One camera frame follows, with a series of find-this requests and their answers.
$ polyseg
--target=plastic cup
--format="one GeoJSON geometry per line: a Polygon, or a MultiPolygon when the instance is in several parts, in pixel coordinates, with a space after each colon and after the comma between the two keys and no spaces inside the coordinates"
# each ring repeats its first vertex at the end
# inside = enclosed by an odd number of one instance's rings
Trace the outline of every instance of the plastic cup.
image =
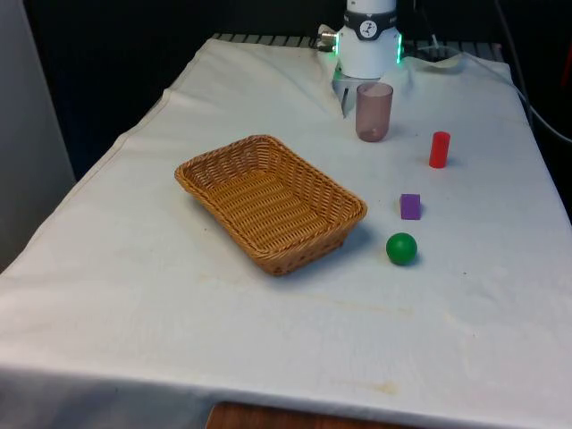
{"type": "Polygon", "coordinates": [[[385,83],[362,83],[357,87],[356,133],[369,142],[381,141],[390,128],[393,88],[385,83]]]}

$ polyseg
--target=green ball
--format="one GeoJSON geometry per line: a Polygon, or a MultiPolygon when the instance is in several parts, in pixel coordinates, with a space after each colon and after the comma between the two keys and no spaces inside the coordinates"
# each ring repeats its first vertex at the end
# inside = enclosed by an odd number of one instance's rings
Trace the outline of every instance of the green ball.
{"type": "Polygon", "coordinates": [[[413,262],[417,254],[415,239],[405,232],[392,235],[385,246],[387,256],[395,265],[407,265],[413,262]]]}

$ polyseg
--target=red cylinder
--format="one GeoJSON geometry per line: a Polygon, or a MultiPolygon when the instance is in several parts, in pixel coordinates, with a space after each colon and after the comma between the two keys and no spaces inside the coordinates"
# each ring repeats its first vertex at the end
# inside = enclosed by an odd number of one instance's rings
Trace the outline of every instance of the red cylinder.
{"type": "Polygon", "coordinates": [[[445,131],[437,131],[433,134],[433,145],[431,146],[431,157],[429,165],[432,168],[444,168],[447,165],[447,154],[449,153],[450,134],[445,131]]]}

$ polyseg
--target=white wall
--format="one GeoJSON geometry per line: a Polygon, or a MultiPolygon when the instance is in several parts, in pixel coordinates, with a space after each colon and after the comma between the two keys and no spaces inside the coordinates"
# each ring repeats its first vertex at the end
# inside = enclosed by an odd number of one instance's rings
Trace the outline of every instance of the white wall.
{"type": "Polygon", "coordinates": [[[0,0],[0,272],[72,186],[22,0],[0,0]]]}

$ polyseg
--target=black background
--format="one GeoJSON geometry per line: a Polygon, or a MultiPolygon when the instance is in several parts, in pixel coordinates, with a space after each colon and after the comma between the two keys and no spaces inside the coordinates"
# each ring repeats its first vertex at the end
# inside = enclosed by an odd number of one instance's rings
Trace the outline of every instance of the black background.
{"type": "MultiPolygon", "coordinates": [[[[338,29],[345,0],[26,0],[71,163],[79,178],[135,125],[215,32],[311,36],[338,29]]],[[[533,105],[572,135],[572,77],[560,87],[572,41],[569,0],[502,0],[533,105]]],[[[413,0],[398,0],[408,39],[428,38],[413,0]]],[[[500,42],[513,59],[492,0],[425,0],[444,40],[500,42]]],[[[572,215],[565,184],[572,146],[540,124],[535,136],[572,215]]]]}

